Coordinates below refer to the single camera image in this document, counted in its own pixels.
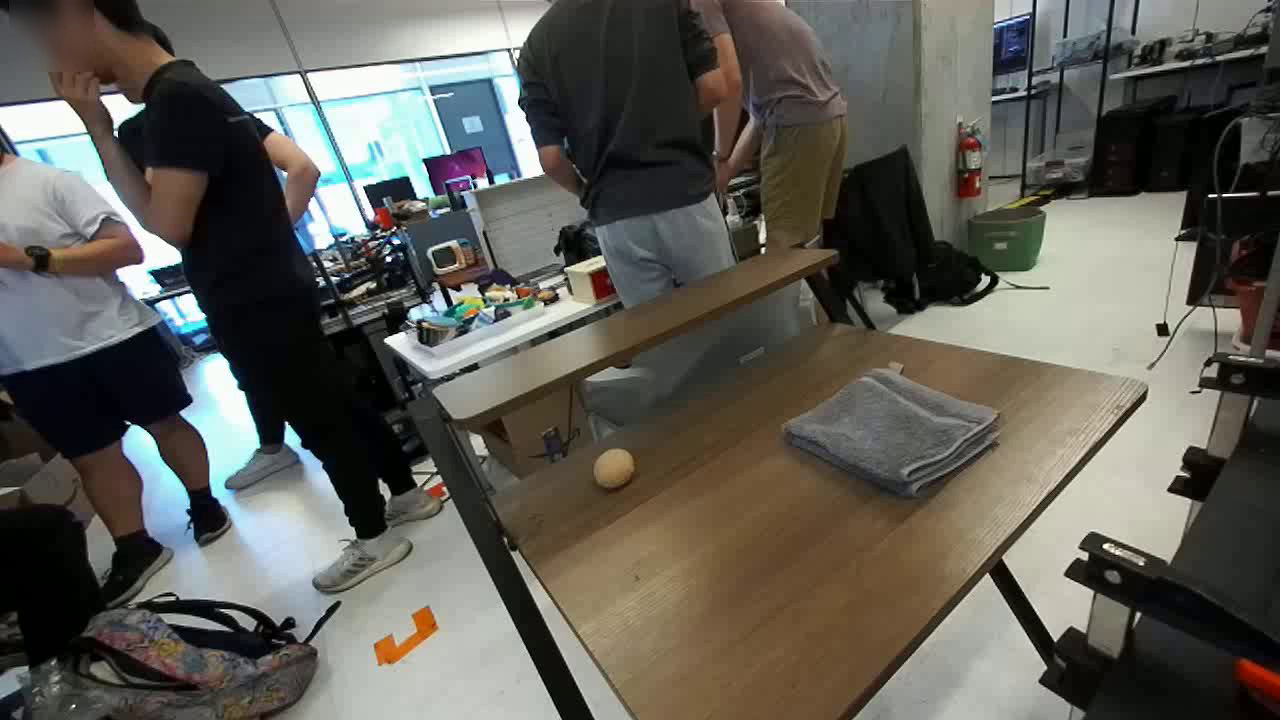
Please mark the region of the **red box on table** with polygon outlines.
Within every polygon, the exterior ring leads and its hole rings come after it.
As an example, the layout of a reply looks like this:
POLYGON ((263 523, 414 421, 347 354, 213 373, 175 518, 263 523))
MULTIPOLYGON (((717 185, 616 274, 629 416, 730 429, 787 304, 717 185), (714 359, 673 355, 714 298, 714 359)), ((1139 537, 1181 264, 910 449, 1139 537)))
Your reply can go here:
POLYGON ((569 264, 565 275, 569 275, 569 292, 584 304, 602 304, 616 298, 607 264, 602 257, 569 264))

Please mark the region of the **person in khaki pants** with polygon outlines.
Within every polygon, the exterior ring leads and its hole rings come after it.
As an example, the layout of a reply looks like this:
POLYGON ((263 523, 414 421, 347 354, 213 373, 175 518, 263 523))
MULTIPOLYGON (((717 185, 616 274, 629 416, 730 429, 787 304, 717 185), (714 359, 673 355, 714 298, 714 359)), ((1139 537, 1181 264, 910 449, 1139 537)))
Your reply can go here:
POLYGON ((730 97, 717 103, 717 194, 762 173, 772 248, 805 248, 836 217, 848 102, 821 37, 785 0, 697 0, 730 97))

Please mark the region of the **green plastic bin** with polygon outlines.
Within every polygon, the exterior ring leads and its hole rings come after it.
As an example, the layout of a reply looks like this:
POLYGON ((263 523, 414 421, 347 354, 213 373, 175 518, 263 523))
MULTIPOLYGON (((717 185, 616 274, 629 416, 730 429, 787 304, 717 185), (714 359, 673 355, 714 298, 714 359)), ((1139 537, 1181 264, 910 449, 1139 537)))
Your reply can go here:
POLYGON ((993 274, 1034 274, 1043 244, 1043 214, 984 214, 967 224, 967 252, 993 274))

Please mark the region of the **person in white shirt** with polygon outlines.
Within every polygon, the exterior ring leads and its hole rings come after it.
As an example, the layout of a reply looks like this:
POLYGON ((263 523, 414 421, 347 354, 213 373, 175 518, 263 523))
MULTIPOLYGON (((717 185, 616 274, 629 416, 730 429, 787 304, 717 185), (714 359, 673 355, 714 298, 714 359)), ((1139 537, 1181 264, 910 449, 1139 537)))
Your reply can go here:
POLYGON ((0 385, 81 472, 114 532, 114 603, 139 596, 173 561, 143 523, 127 429, 143 429, 186 483, 200 544, 231 528, 207 483, 207 444, 186 421, 179 359, 120 281, 139 262, 127 222, 89 182, 0 147, 0 385))

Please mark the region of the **white table with clutter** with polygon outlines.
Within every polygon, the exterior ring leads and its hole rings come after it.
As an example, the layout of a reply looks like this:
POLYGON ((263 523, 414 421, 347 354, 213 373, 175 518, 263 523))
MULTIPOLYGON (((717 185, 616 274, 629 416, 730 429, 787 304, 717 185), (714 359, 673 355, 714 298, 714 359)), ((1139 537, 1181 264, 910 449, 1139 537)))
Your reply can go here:
POLYGON ((565 298, 557 304, 520 308, 506 319, 482 319, 465 337, 447 333, 437 344, 424 344, 417 328, 405 328, 387 337, 386 347, 424 381, 441 385, 527 344, 553 340, 557 333, 580 328, 605 312, 611 312, 611 300, 584 304, 565 298))

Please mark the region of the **black clamp with orange grip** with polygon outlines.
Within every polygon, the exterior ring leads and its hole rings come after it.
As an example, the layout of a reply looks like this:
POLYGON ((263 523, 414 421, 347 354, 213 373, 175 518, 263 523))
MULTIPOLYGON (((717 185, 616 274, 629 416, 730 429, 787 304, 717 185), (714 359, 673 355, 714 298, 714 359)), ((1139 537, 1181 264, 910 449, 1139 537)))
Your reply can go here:
POLYGON ((1090 532, 1068 577, 1124 617, 1119 650, 1093 634, 1079 661, 1083 720, 1280 720, 1276 565, 1232 565, 1192 544, 1161 561, 1090 532))

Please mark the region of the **colourful backpack on floor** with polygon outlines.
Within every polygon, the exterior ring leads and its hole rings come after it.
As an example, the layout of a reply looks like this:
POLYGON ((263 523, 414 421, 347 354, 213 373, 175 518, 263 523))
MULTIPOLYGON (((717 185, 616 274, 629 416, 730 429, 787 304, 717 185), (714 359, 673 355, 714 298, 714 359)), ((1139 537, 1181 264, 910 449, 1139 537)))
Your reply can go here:
POLYGON ((235 601, 99 612, 24 696, 24 720, 276 720, 322 674, 317 634, 235 601))

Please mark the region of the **red fire extinguisher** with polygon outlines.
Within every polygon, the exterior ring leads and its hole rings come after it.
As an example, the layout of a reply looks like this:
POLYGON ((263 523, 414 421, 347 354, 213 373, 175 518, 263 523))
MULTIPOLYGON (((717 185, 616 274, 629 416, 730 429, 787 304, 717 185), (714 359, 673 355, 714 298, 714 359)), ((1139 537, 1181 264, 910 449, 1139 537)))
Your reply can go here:
POLYGON ((961 201, 984 197, 984 141, 981 141, 981 127, 967 120, 957 124, 957 197, 961 201))

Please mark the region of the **black bag by pillar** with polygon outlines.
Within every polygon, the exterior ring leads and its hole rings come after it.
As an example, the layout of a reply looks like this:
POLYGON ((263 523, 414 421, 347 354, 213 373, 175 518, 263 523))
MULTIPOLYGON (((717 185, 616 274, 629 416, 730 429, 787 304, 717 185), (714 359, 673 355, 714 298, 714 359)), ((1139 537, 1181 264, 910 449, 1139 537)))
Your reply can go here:
POLYGON ((862 286, 876 286, 899 315, 930 304, 967 308, 1002 286, 984 262, 933 237, 910 147, 844 173, 824 244, 842 252, 827 274, 842 300, 853 300, 862 286))

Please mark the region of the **person in grey sweatpants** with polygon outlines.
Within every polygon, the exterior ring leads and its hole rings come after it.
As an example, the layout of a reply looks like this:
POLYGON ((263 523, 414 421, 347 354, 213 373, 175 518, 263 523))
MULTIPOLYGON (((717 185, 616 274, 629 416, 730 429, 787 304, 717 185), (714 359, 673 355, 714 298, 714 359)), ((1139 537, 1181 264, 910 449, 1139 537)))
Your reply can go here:
MULTIPOLYGON (((515 75, 539 168, 588 214, 626 308, 735 264, 714 173, 714 107, 730 80, 694 0, 553 0, 515 75)), ((798 288, 769 292, 588 375, 588 421, 622 433, 809 323, 798 288)))

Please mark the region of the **orange tape floor marker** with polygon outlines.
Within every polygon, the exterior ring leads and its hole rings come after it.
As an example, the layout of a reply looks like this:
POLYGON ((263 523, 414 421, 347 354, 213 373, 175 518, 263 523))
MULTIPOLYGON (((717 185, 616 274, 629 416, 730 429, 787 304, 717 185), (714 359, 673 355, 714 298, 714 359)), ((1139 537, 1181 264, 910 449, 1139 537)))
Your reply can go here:
POLYGON ((433 637, 437 637, 437 612, 433 609, 417 609, 414 612, 414 627, 405 637, 379 637, 371 644, 371 657, 375 657, 375 664, 401 664, 433 637))

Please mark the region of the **grey towel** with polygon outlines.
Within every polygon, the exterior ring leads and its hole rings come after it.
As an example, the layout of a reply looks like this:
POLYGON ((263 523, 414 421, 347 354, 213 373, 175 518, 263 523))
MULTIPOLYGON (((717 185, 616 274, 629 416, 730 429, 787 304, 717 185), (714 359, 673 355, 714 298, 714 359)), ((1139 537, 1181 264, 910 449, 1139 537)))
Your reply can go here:
POLYGON ((871 368, 785 424, 785 442, 880 491, 923 498, 995 444, 1002 413, 871 368))

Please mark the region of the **beige egg-shaped ball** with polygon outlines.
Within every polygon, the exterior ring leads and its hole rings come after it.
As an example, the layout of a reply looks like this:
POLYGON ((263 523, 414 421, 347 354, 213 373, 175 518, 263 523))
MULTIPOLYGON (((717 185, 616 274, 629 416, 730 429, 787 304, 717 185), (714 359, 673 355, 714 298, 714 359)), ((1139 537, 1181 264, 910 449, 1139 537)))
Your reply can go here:
POLYGON ((602 491, 629 490, 636 479, 636 456, 629 449, 605 449, 592 465, 592 483, 602 491))

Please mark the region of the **person in black shirt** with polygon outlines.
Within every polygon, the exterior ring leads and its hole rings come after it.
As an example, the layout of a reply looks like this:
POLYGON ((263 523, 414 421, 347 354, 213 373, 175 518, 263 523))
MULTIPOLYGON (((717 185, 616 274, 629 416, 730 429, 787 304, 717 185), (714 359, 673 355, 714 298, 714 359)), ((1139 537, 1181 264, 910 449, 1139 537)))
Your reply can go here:
POLYGON ((322 333, 317 286, 296 264, 258 118, 173 58, 137 0, 103 0, 99 44, 99 74, 58 80, 58 92, 85 120, 127 214, 179 252, 220 354, 326 465, 351 540, 314 587, 340 596, 396 567, 414 552, 396 522, 437 518, 441 499, 414 479, 401 436, 322 333))

